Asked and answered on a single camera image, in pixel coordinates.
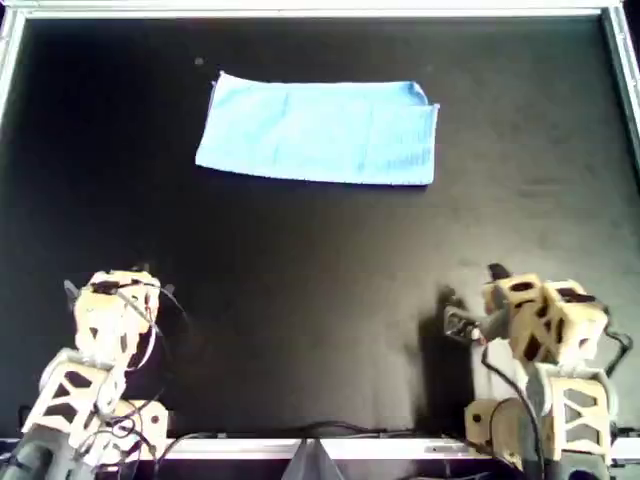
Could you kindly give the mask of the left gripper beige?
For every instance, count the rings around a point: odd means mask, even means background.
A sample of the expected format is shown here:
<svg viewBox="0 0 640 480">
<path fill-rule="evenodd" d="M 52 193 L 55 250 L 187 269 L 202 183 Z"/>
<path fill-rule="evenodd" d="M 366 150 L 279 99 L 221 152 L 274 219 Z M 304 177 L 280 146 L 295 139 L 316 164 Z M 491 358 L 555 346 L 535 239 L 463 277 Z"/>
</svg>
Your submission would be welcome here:
<svg viewBox="0 0 640 480">
<path fill-rule="evenodd" d="M 114 314 L 126 307 L 140 314 L 156 314 L 159 309 L 160 281 L 152 276 L 149 261 L 136 262 L 132 271 L 110 270 L 93 274 L 78 293 L 73 313 Z"/>
</svg>

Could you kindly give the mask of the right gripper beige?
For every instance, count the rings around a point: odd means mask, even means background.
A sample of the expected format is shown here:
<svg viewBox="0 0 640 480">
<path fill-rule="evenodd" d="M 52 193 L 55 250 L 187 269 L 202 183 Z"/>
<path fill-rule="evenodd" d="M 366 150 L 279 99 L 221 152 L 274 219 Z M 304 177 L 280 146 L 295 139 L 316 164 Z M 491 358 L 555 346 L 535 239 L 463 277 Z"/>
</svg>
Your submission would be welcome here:
<svg viewBox="0 0 640 480">
<path fill-rule="evenodd" d="M 507 309 L 516 315 L 525 305 L 542 301 L 542 281 L 537 274 L 512 274 L 503 264 L 488 265 L 490 280 L 483 286 L 484 312 L 488 315 Z"/>
</svg>

